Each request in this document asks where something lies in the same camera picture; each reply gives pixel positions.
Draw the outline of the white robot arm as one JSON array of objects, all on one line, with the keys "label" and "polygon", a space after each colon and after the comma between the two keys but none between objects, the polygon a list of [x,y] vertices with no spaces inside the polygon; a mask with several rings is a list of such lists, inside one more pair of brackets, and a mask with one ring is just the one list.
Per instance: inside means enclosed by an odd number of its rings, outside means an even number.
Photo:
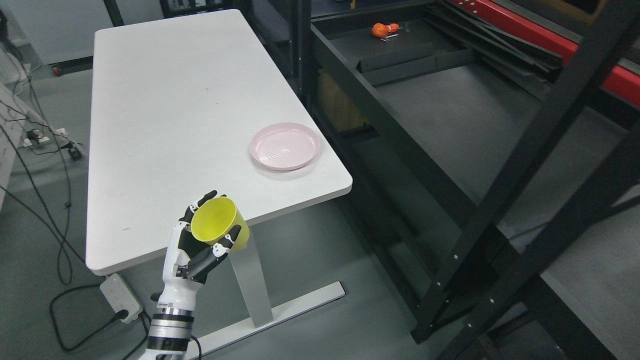
[{"label": "white robot arm", "polygon": [[194,327],[192,310],[158,307],[140,360],[184,360]]}]

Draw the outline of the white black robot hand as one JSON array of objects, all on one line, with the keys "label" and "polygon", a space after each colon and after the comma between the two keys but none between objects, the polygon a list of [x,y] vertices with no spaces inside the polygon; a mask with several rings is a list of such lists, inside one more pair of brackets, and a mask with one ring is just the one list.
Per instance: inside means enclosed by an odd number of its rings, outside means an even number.
[{"label": "white black robot hand", "polygon": [[201,242],[191,233],[194,213],[209,200],[219,197],[227,198],[213,190],[190,203],[174,226],[166,248],[162,268],[164,287],[156,299],[157,309],[170,307],[194,311],[197,294],[206,284],[210,272],[233,253],[231,248],[242,228],[240,225],[233,226],[214,244]]}]

